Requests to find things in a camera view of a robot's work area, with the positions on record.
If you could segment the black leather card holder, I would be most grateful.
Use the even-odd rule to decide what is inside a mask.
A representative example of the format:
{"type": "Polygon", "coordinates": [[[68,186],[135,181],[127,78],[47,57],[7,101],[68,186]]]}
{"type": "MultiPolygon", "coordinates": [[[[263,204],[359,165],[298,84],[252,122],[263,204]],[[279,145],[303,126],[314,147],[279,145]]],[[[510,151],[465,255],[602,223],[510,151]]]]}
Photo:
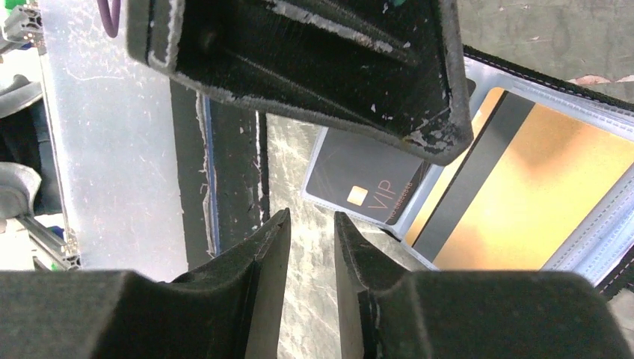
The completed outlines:
{"type": "Polygon", "coordinates": [[[633,105],[464,50],[473,142],[446,166],[325,128],[303,196],[431,270],[571,271],[633,288],[633,105]]]}

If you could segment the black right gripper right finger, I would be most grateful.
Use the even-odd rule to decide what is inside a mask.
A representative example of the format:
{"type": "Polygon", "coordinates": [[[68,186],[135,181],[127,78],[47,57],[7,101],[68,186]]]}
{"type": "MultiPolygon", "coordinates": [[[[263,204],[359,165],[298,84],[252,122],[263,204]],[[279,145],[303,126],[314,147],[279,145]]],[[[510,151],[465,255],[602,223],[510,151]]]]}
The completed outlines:
{"type": "Polygon", "coordinates": [[[410,271],[334,215],[344,358],[630,358],[606,300],[561,271],[410,271]]]}

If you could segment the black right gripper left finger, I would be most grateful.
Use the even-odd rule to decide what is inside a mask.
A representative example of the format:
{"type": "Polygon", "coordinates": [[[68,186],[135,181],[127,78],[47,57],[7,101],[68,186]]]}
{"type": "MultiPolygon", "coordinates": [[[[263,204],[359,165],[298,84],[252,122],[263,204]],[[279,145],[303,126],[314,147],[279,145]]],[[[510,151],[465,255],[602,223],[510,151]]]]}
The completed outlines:
{"type": "Polygon", "coordinates": [[[134,271],[4,271],[3,358],[275,358],[292,221],[173,281],[134,271]]]}

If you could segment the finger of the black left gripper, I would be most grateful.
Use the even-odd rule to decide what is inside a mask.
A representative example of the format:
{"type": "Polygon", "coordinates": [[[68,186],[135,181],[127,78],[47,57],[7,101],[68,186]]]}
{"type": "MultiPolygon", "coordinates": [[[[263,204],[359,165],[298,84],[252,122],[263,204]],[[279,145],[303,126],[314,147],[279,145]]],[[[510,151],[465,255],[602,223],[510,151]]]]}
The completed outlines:
{"type": "Polygon", "coordinates": [[[218,102],[436,165],[473,141],[454,1],[130,1],[132,58],[218,102]]]}

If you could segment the black VIP card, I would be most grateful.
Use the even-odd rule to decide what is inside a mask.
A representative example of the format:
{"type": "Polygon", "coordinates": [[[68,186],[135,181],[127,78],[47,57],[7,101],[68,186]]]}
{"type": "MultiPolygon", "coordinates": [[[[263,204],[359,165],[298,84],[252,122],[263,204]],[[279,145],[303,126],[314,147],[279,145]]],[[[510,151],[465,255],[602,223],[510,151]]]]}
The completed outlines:
{"type": "Polygon", "coordinates": [[[363,135],[324,129],[305,190],[330,205],[394,225],[431,165],[363,135]]]}

